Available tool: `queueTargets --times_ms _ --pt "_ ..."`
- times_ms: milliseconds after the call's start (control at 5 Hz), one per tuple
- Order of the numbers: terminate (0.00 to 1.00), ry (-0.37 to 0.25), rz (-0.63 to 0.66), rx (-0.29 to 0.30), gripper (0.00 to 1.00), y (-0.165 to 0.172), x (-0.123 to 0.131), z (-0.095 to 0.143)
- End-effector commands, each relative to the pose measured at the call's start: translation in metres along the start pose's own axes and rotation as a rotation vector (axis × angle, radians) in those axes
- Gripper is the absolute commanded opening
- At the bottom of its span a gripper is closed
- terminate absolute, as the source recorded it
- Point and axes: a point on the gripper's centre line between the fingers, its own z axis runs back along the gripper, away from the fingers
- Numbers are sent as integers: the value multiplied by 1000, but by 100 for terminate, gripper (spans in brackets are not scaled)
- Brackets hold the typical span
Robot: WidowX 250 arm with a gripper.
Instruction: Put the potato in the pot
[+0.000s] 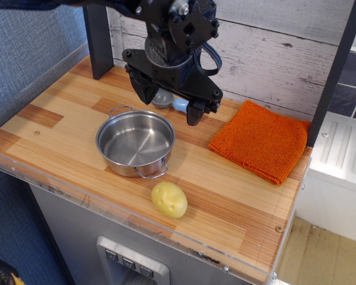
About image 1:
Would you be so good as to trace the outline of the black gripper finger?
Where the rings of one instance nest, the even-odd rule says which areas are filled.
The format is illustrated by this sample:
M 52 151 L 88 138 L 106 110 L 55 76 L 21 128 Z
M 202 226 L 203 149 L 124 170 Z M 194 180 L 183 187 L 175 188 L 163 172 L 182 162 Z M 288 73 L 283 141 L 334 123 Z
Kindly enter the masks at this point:
M 207 101 L 201 99 L 192 99 L 186 107 L 187 124 L 190 126 L 197 126 L 202 119 Z
M 131 71 L 129 77 L 140 100 L 146 105 L 150 104 L 159 90 L 159 86 L 149 76 L 139 71 Z

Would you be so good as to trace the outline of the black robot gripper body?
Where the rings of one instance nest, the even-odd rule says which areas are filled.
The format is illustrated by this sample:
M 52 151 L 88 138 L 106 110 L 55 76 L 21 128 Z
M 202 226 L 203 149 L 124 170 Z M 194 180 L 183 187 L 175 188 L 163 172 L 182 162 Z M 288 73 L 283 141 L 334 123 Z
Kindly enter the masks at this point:
M 210 79 L 220 71 L 219 54 L 208 44 L 218 37 L 217 20 L 170 20 L 166 26 L 147 24 L 143 49 L 126 49 L 122 58 L 126 72 L 139 71 L 158 86 L 184 99 L 207 101 L 217 109 L 223 97 Z

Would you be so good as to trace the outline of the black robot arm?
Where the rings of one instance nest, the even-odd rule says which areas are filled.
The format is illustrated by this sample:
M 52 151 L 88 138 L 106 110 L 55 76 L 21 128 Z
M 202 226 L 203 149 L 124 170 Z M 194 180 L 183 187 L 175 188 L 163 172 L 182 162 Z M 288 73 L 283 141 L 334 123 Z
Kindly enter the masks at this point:
M 214 1 L 96 1 L 125 17 L 145 22 L 143 50 L 126 49 L 133 89 L 150 104 L 159 88 L 189 101 L 187 124 L 195 126 L 205 113 L 217 112 L 223 93 L 210 79 L 222 66 L 219 54 L 208 43 L 218 37 Z

